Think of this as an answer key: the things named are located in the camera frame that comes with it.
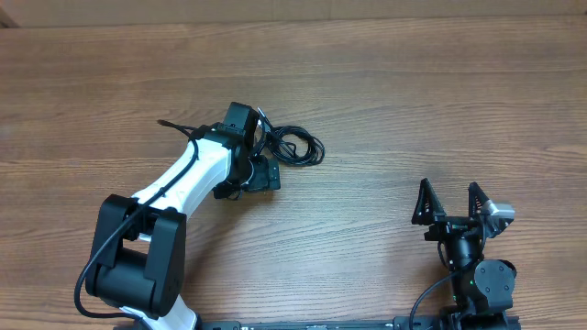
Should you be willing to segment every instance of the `tabletop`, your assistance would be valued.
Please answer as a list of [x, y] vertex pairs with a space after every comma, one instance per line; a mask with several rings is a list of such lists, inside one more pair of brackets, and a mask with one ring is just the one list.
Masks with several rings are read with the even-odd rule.
[[205, 320], [409, 314], [446, 275], [410, 224], [428, 177], [450, 215], [473, 181], [516, 209], [485, 249], [517, 267], [511, 315], [587, 327], [587, 16], [537, 16], [0, 30], [0, 328], [124, 324], [73, 306], [98, 208], [184, 151], [157, 119], [212, 124], [232, 101], [327, 153], [282, 166], [279, 191], [205, 198], [182, 289]]

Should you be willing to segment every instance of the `black cable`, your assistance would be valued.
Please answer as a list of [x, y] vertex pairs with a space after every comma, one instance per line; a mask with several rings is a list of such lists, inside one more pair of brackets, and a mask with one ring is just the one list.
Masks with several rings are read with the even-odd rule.
[[[420, 294], [420, 297], [418, 297], [418, 299], [415, 301], [414, 306], [412, 307], [412, 311], [410, 312], [410, 318], [409, 318], [410, 330], [414, 330], [415, 311], [418, 309], [418, 306], [420, 305], [420, 303], [424, 300], [424, 298], [426, 298], [426, 296], [429, 293], [431, 293], [435, 288], [437, 288], [438, 286], [440, 286], [444, 282], [452, 279], [453, 277], [455, 277], [457, 275], [460, 275], [465, 270], [468, 270], [470, 266], [474, 265], [477, 261], [479, 261], [483, 258], [483, 249], [485, 248], [485, 242], [486, 242], [487, 236], [485, 235], [485, 224], [482, 220], [480, 220], [480, 224], [482, 227], [482, 240], [481, 240], [481, 248], [479, 250], [479, 256], [477, 256], [477, 258], [475, 260], [471, 260], [471, 262], [469, 262], [465, 267], [451, 272], [448, 276], [446, 276], [446, 277], [440, 279], [439, 281], [437, 281], [436, 283], [432, 284], [428, 289], [426, 289], [424, 292], [422, 292], [422, 294]], [[443, 265], [446, 266], [446, 263], [444, 262], [444, 257], [442, 256], [442, 249], [440, 247], [440, 242], [438, 242], [438, 254], [440, 256], [440, 260], [443, 261], [442, 262]]]
[[83, 308], [82, 301], [80, 299], [80, 295], [82, 292], [83, 282], [85, 281], [85, 278], [87, 277], [88, 271], [95, 264], [98, 257], [103, 253], [105, 248], [112, 241], [114, 241], [114, 240], [117, 241], [124, 232], [126, 232], [132, 225], [134, 225], [135, 218], [139, 215], [142, 215], [143, 212], [145, 211], [145, 209], [147, 209], [149, 207], [149, 205], [153, 204], [153, 202], [155, 202], [157, 199], [159, 199], [161, 196], [163, 196], [167, 191], [169, 191], [170, 188], [178, 180], [180, 180], [182, 178], [182, 176], [185, 175], [185, 173], [187, 173], [187, 171], [189, 171], [192, 168], [192, 166], [194, 165], [195, 161], [198, 158], [198, 151], [199, 151], [198, 144], [197, 144], [196, 140], [193, 138], [193, 136], [190, 135], [187, 131], [185, 131], [185, 129], [194, 130], [195, 128], [188, 127], [188, 126], [177, 126], [175, 124], [172, 124], [172, 123], [164, 121], [164, 120], [160, 120], [160, 121], [158, 121], [158, 123], [160, 125], [163, 125], [166, 127], [176, 128], [177, 130], [184, 133], [188, 138], [190, 138], [190, 142], [192, 142], [194, 144], [194, 154], [190, 158], [190, 161], [188, 161], [187, 165], [185, 165], [185, 167], [175, 177], [173, 177], [173, 179], [171, 179], [165, 186], [161, 187], [158, 192], [156, 192], [151, 198], [148, 199], [148, 201], [146, 201], [139, 208], [137, 208], [137, 210], [135, 212], [133, 212], [131, 215], [129, 215], [125, 219], [125, 221], [123, 221], [118, 226], [118, 228], [115, 230], [115, 232], [112, 233], [112, 235], [110, 235], [110, 237], [104, 242], [104, 244], [100, 248], [98, 248], [98, 250], [95, 252], [94, 256], [85, 265], [82, 272], [80, 273], [80, 277], [77, 279], [77, 282], [75, 283], [75, 290], [73, 291], [73, 302], [75, 303], [75, 308], [77, 308], [78, 312], [80, 312], [80, 314], [83, 316], [92, 317], [92, 318], [99, 318], [99, 319], [117, 318], [117, 317], [126, 317], [126, 318], [130, 318], [133, 320], [140, 320], [141, 319], [140, 316], [134, 315], [131, 313], [93, 313], [93, 312], [89, 312], [88, 310]]
[[[303, 127], [299, 126], [274, 127], [262, 111], [260, 111], [260, 114], [261, 139], [254, 148], [253, 155], [258, 156], [263, 148], [267, 148], [275, 158], [289, 165], [312, 166], [322, 162], [326, 148], [317, 137], [314, 137]], [[297, 146], [295, 143], [283, 140], [283, 137], [287, 135], [295, 135], [308, 144], [304, 155], [298, 155], [296, 153]]]

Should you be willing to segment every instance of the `wooden table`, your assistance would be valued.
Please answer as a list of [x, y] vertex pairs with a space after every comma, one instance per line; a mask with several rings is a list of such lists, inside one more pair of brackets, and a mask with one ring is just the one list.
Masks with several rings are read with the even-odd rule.
[[518, 268], [526, 329], [587, 327], [587, 17], [552, 16], [1, 30], [0, 328], [123, 324], [73, 307], [98, 208], [185, 149], [156, 119], [212, 124], [231, 101], [327, 156], [198, 208], [182, 296], [205, 320], [408, 314], [446, 275], [410, 225], [428, 177], [452, 215], [472, 181], [515, 206], [486, 256]]

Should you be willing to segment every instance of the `wire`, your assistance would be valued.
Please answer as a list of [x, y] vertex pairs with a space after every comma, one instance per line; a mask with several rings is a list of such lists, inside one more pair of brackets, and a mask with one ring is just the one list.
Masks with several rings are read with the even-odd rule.
[[178, 125], [172, 124], [172, 123], [164, 121], [164, 120], [160, 120], [160, 121], [158, 121], [158, 123], [162, 126], [176, 128], [177, 130], [184, 133], [190, 139], [190, 142], [192, 142], [194, 144], [194, 154], [190, 158], [190, 161], [188, 161], [187, 165], [185, 165], [185, 167], [175, 177], [173, 177], [173, 179], [171, 179], [165, 186], [161, 187], [151, 198], [149, 198], [144, 204], [142, 204], [135, 212], [133, 212], [131, 215], [129, 215], [125, 219], [125, 221], [123, 221], [118, 226], [118, 228], [114, 231], [114, 233], [112, 233], [112, 235], [110, 235], [110, 237], [104, 242], [104, 244], [102, 244], [102, 246], [100, 248], [98, 248], [98, 250], [95, 252], [94, 256], [85, 265], [82, 272], [80, 273], [79, 278], [77, 279], [77, 282], [75, 283], [75, 290], [73, 291], [73, 302], [75, 303], [75, 308], [77, 308], [78, 312], [80, 312], [80, 314], [83, 316], [87, 316], [87, 317], [91, 317], [91, 318], [99, 318], [99, 319], [117, 318], [117, 317], [126, 317], [126, 318], [130, 318], [133, 320], [140, 320], [141, 319], [140, 316], [134, 315], [131, 313], [93, 313], [93, 312], [89, 312], [88, 310], [83, 308], [82, 301], [80, 299], [80, 295], [82, 292], [83, 282], [85, 281], [85, 278], [88, 275], [88, 271], [95, 264], [98, 257], [100, 257], [102, 255], [102, 253], [108, 247], [108, 245], [112, 241], [118, 241], [120, 236], [122, 236], [123, 233], [125, 233], [132, 225], [134, 225], [135, 218], [137, 218], [139, 215], [142, 215], [143, 212], [149, 207], [149, 205], [153, 204], [153, 202], [157, 201], [161, 196], [163, 196], [167, 191], [169, 191], [170, 188], [178, 180], [180, 180], [182, 178], [182, 176], [185, 173], [187, 173], [187, 171], [189, 171], [192, 168], [192, 166], [194, 165], [195, 161], [198, 158], [198, 152], [199, 152], [198, 144], [197, 144], [194, 136], [190, 135], [185, 130], [185, 129], [196, 130], [196, 128], [189, 127], [189, 126], [178, 126]]
[[[326, 148], [322, 141], [311, 135], [303, 127], [299, 126], [277, 126], [274, 127], [263, 111], [260, 112], [261, 138], [252, 154], [259, 156], [263, 148], [267, 148], [275, 158], [283, 163], [293, 166], [318, 165], [324, 159]], [[308, 144], [304, 155], [297, 154], [297, 146], [293, 142], [286, 142], [283, 137], [295, 135]]]
[[[482, 228], [482, 239], [481, 239], [481, 247], [479, 249], [479, 255], [477, 256], [477, 258], [475, 260], [471, 260], [471, 262], [469, 262], [465, 267], [451, 272], [448, 276], [446, 276], [446, 277], [440, 279], [439, 281], [437, 281], [436, 283], [432, 284], [428, 289], [426, 289], [424, 292], [422, 292], [422, 294], [420, 294], [420, 297], [418, 297], [418, 299], [415, 301], [414, 306], [412, 307], [412, 311], [410, 312], [410, 319], [409, 319], [410, 330], [414, 330], [415, 311], [418, 309], [418, 306], [420, 305], [420, 303], [424, 300], [424, 298], [426, 298], [426, 296], [429, 293], [431, 293], [435, 288], [437, 288], [441, 284], [445, 283], [446, 281], [451, 280], [455, 276], [462, 274], [462, 272], [464, 272], [465, 270], [468, 270], [470, 266], [474, 265], [477, 261], [479, 261], [483, 258], [483, 249], [485, 248], [485, 242], [487, 241], [487, 236], [485, 235], [484, 222], [480, 219], [479, 223]], [[444, 260], [443, 255], [442, 255], [442, 247], [440, 246], [440, 242], [438, 242], [437, 247], [438, 247], [438, 254], [440, 256], [440, 261], [442, 261], [442, 264], [445, 265], [445, 267], [446, 267], [447, 264]]]

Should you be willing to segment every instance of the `wooden surface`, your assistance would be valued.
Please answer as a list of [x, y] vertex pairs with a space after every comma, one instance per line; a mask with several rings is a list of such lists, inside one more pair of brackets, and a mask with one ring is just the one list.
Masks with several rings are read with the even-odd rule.
[[24, 28], [393, 17], [583, 15], [587, 0], [0, 0]]
[[184, 151], [156, 119], [211, 124], [231, 101], [327, 156], [282, 167], [278, 192], [198, 208], [182, 296], [204, 319], [408, 314], [445, 275], [410, 225], [428, 177], [450, 214], [472, 181], [515, 206], [486, 256], [516, 265], [526, 329], [587, 327], [586, 16], [4, 29], [0, 100], [2, 329], [124, 323], [73, 307], [100, 203]]

